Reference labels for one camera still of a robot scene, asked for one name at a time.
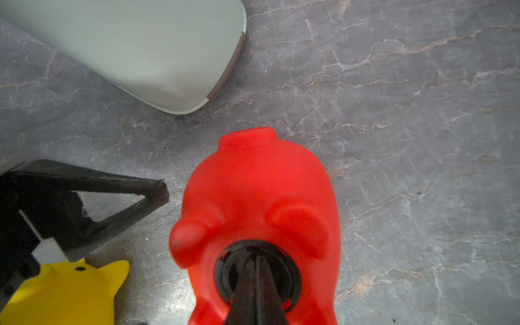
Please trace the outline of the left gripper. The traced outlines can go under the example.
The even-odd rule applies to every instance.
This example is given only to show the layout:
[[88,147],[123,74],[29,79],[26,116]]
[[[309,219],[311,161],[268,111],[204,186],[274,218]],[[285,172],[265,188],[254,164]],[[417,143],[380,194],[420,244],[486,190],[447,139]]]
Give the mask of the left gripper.
[[[133,194],[140,200],[101,221],[87,213],[80,192]],[[32,252],[52,238],[77,261],[169,201],[162,180],[116,175],[40,159],[1,174],[1,308],[39,274]]]

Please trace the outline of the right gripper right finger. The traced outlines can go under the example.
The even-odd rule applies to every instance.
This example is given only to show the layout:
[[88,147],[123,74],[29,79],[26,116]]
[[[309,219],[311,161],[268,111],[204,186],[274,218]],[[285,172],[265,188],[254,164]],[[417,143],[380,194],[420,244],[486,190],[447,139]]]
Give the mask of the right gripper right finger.
[[268,260],[257,257],[257,324],[288,325]]

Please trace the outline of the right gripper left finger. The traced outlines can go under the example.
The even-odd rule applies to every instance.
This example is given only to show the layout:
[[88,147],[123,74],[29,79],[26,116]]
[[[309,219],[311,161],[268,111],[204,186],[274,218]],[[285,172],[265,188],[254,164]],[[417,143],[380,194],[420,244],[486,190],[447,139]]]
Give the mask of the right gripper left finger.
[[256,324],[256,269],[251,259],[240,273],[224,324]]

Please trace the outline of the black plug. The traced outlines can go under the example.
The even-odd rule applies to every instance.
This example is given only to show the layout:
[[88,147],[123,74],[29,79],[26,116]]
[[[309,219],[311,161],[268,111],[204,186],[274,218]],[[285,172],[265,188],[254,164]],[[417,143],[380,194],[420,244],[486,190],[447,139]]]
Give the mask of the black plug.
[[293,259],[269,242],[243,240],[225,249],[215,264],[214,280],[222,300],[230,306],[245,263],[256,260],[257,256],[267,259],[276,290],[286,313],[293,310],[301,296],[302,281],[299,269]]

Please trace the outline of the yellow piggy bank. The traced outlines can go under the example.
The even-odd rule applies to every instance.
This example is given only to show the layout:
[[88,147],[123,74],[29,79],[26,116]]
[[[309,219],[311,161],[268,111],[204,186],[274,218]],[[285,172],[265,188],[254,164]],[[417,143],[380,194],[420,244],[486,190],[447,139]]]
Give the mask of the yellow piggy bank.
[[130,262],[101,268],[77,262],[42,264],[24,281],[1,312],[2,324],[114,324],[115,296]]

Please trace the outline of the red piggy bank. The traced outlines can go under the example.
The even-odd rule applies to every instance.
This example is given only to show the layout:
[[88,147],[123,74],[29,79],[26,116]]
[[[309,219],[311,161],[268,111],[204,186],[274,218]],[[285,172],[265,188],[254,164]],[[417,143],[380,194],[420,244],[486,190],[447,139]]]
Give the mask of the red piggy bank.
[[223,324],[230,311],[214,280],[221,253],[239,241],[266,241],[296,263],[302,292],[289,324],[336,324],[334,293],[341,226],[333,186],[309,150],[271,127],[223,136],[195,169],[169,249],[196,297],[191,324]]

